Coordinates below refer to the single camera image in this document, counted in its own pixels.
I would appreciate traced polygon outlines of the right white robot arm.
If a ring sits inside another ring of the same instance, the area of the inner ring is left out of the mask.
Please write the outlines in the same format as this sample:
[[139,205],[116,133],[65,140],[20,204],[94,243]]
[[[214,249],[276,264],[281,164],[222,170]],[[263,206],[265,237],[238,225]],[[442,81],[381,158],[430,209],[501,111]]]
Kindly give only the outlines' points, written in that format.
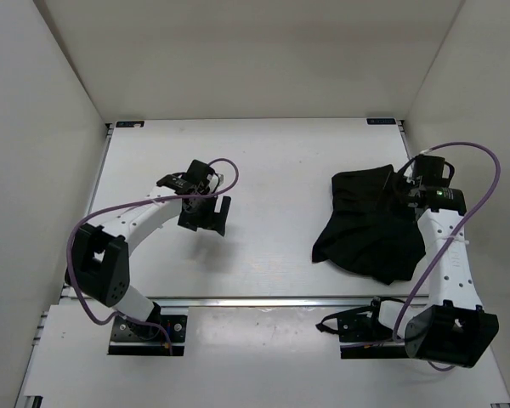
[[464,225],[467,206],[461,190],[450,186],[455,168],[439,156],[412,161],[408,204],[416,214],[429,264],[428,304],[411,307],[381,299],[364,319],[368,337],[391,334],[408,357],[472,368],[499,330],[496,315],[485,312],[473,284]]

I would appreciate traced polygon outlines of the black pleated skirt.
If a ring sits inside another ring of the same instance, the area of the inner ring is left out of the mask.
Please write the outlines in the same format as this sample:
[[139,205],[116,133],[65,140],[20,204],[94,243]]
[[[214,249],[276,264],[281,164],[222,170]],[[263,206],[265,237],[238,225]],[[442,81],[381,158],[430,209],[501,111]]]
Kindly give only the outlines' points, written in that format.
[[410,281],[425,256],[413,209],[392,190],[397,173],[383,167],[331,177],[331,216],[316,239],[311,261],[330,262],[384,285]]

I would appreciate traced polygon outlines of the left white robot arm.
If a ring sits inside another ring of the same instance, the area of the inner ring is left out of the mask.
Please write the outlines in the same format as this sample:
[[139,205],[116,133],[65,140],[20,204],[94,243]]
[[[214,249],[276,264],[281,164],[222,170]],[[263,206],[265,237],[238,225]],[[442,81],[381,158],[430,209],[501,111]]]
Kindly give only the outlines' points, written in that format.
[[74,227],[66,249],[65,283],[88,318],[104,326],[122,317],[142,338],[164,333],[161,308],[130,279],[134,250],[165,223],[177,220],[187,230],[224,235],[231,199],[214,162],[194,160],[183,172],[156,181],[140,201],[90,213]]

